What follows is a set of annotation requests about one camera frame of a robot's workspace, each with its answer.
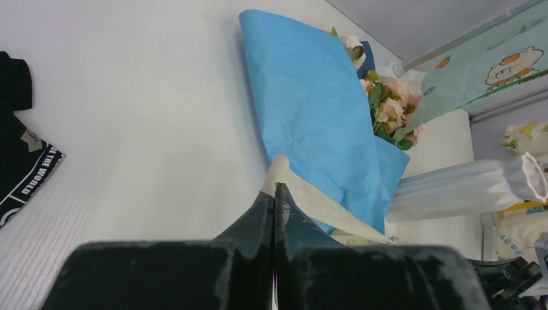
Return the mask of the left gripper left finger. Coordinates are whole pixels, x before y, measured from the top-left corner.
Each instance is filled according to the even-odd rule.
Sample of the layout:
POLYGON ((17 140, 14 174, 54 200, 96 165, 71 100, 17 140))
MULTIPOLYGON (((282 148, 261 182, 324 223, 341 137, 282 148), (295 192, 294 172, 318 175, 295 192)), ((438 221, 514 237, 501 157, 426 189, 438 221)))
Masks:
POLYGON ((273 198, 216 238, 94 242, 65 261, 43 309, 271 309, 273 198))

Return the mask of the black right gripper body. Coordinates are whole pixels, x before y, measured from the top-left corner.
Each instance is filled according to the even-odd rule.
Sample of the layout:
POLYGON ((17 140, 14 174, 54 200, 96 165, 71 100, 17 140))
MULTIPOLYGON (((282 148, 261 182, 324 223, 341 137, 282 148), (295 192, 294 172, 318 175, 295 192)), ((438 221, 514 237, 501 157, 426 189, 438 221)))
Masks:
POLYGON ((542 302, 533 296, 521 297, 542 279, 540 266, 522 257, 500 261, 469 260, 475 270, 492 309, 543 309, 542 302))

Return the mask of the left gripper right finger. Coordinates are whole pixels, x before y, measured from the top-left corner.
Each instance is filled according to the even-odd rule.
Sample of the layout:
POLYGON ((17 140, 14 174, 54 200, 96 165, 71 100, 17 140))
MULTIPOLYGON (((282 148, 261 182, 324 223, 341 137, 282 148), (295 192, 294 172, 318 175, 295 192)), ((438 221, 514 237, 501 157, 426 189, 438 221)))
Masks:
POLYGON ((429 245, 347 246, 298 207, 288 187, 274 199, 280 309, 488 309, 471 264, 429 245))

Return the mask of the cream ribbon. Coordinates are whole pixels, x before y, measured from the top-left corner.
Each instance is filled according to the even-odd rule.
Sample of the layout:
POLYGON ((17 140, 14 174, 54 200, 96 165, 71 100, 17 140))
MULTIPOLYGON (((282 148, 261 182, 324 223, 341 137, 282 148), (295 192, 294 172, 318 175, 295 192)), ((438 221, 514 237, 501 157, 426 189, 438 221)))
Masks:
POLYGON ((396 238, 387 237, 352 215, 340 204, 302 179, 290 169, 290 162, 283 153, 271 164, 261 192, 274 198, 276 186, 285 184, 297 207, 312 220, 333 227, 330 237, 346 246, 400 245, 396 238))

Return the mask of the blue wrapping paper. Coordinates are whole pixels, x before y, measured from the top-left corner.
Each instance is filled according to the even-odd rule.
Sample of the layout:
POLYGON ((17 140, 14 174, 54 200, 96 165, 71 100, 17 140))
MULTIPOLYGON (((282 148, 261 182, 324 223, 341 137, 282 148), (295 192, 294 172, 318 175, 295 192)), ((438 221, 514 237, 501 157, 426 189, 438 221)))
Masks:
POLYGON ((282 15, 240 16, 258 127, 268 158, 379 232, 410 160, 373 132, 370 106, 343 44, 282 15))

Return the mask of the pink flower bunch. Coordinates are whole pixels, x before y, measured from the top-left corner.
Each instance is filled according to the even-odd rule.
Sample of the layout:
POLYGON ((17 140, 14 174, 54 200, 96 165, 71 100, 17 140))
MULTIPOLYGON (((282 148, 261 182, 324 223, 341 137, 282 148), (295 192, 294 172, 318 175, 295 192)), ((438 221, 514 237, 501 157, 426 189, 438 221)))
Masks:
POLYGON ((334 27, 328 33, 342 43, 357 72, 368 98, 374 135, 401 150, 415 147, 423 137, 424 126, 413 130, 408 130, 406 126, 415 114, 421 96, 394 77, 380 76, 374 68, 374 58, 368 44, 355 36, 342 36, 334 27))

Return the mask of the white ribbed vase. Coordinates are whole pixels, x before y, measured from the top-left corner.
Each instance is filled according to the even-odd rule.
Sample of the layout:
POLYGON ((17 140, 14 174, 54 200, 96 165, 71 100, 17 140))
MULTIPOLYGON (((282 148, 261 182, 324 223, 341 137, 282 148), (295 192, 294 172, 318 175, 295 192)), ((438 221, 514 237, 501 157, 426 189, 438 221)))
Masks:
POLYGON ((409 222, 498 212, 518 201, 512 187, 528 181, 524 155, 479 160, 403 178, 385 216, 409 222))

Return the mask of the yellow patterned kids garment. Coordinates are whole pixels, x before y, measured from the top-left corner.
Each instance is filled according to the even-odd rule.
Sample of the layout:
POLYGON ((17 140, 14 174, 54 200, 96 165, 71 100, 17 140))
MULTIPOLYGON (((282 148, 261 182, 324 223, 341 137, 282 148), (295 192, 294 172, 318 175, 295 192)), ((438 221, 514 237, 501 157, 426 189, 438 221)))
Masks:
POLYGON ((524 155, 528 181, 512 188, 518 201, 506 207, 496 222, 497 254, 537 262, 535 242, 547 236, 547 122, 531 121, 506 127, 501 146, 524 155))

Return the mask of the green printed cloth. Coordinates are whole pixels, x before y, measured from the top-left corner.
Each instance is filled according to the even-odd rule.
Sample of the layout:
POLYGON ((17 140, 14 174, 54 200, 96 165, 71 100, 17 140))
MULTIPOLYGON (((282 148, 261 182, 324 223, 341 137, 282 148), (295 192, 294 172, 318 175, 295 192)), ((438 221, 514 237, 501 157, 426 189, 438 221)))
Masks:
POLYGON ((546 72, 547 1, 542 1, 449 50, 425 74, 423 96, 406 131, 546 72))

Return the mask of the black printed garment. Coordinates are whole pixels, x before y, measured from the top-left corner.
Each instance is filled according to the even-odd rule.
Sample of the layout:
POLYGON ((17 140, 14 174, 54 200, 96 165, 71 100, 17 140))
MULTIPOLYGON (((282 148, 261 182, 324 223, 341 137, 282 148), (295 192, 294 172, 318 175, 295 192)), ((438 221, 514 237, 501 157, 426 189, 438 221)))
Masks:
POLYGON ((24 125, 15 112, 32 108, 30 68, 1 52, 1 226, 39 190, 65 155, 24 125))

